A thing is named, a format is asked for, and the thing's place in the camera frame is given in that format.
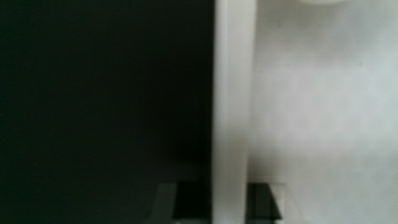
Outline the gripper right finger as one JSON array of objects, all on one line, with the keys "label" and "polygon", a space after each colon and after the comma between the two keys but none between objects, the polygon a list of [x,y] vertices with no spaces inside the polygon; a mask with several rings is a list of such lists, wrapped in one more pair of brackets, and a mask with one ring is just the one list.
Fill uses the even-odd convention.
[{"label": "gripper right finger", "polygon": [[248,184],[245,224],[296,224],[294,205],[284,184]]}]

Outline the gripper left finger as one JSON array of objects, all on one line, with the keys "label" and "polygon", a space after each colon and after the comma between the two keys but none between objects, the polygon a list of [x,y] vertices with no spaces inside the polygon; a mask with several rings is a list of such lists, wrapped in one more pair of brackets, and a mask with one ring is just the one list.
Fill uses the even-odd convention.
[{"label": "gripper left finger", "polygon": [[158,186],[149,224],[209,224],[209,189],[197,182],[161,183]]}]

